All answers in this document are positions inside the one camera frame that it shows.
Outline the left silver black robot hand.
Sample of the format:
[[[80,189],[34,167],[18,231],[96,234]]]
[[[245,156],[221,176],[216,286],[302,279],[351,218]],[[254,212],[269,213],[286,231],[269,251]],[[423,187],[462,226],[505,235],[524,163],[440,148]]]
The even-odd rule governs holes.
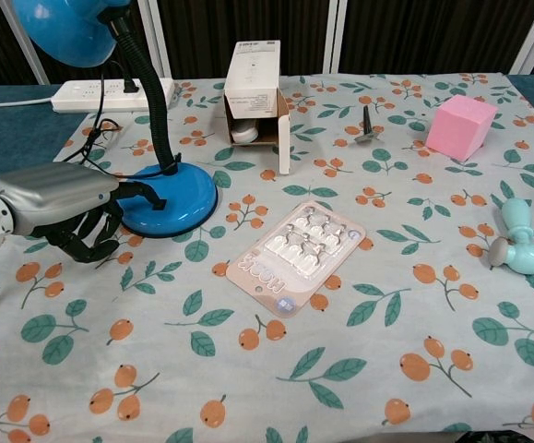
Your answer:
[[[0,246],[9,235],[45,238],[76,262],[99,261],[118,248],[120,199],[143,197],[153,210],[166,201],[140,181],[79,164],[52,162],[0,174]]]

